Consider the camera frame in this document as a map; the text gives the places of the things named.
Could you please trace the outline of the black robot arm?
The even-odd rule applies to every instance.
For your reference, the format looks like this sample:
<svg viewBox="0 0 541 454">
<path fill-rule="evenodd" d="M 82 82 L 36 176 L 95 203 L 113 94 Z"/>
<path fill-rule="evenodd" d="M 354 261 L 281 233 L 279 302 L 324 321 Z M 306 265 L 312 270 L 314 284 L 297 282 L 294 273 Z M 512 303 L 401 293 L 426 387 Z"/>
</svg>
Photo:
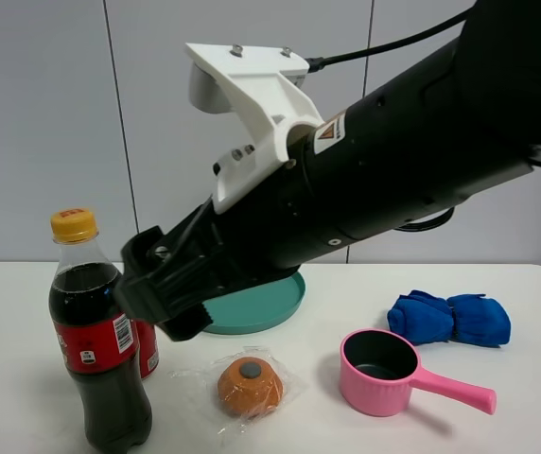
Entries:
<svg viewBox="0 0 541 454">
<path fill-rule="evenodd" d="M 251 142 L 168 233 L 123 248 L 116 301 L 175 341 L 204 303 L 292 275 L 390 230 L 450 218 L 471 196 L 541 167 L 541 1 L 478 1 L 460 36 L 330 120 L 295 78 L 323 59 L 192 44 L 192 103 L 234 112 Z"/>
</svg>

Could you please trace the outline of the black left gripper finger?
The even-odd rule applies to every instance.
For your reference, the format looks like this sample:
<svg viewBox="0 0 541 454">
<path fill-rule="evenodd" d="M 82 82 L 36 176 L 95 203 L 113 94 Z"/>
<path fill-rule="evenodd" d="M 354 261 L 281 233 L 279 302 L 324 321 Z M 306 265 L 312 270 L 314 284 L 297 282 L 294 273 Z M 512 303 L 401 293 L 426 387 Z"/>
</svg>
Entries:
<svg viewBox="0 0 541 454">
<path fill-rule="evenodd" d="M 130 318 L 159 327 L 172 341 L 192 340 L 212 323 L 200 295 L 172 294 L 148 278 L 122 276 L 113 296 Z"/>
</svg>

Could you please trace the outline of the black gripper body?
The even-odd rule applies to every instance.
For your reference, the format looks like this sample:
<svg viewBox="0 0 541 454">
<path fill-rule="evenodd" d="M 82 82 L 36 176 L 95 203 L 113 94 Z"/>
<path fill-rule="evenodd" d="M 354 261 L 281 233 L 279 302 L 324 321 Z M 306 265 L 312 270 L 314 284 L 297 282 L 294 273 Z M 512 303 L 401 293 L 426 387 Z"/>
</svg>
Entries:
<svg viewBox="0 0 541 454">
<path fill-rule="evenodd" d="M 163 234 L 149 280 L 172 294 L 206 301 L 291 275 L 308 259 L 307 173 L 279 169 L 227 212 L 206 201 Z"/>
</svg>

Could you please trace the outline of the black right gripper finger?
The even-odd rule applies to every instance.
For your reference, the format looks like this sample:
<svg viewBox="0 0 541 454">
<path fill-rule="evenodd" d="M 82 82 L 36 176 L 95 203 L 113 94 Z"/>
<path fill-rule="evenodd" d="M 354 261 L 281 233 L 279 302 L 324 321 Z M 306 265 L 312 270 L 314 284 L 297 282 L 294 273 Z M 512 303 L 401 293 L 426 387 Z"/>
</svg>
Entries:
<svg viewBox="0 0 541 454">
<path fill-rule="evenodd" d="M 151 227 L 132 237 L 122 248 L 124 277 L 150 276 L 158 270 L 163 259 L 156 254 L 156 249 L 164 234 L 159 226 Z"/>
</svg>

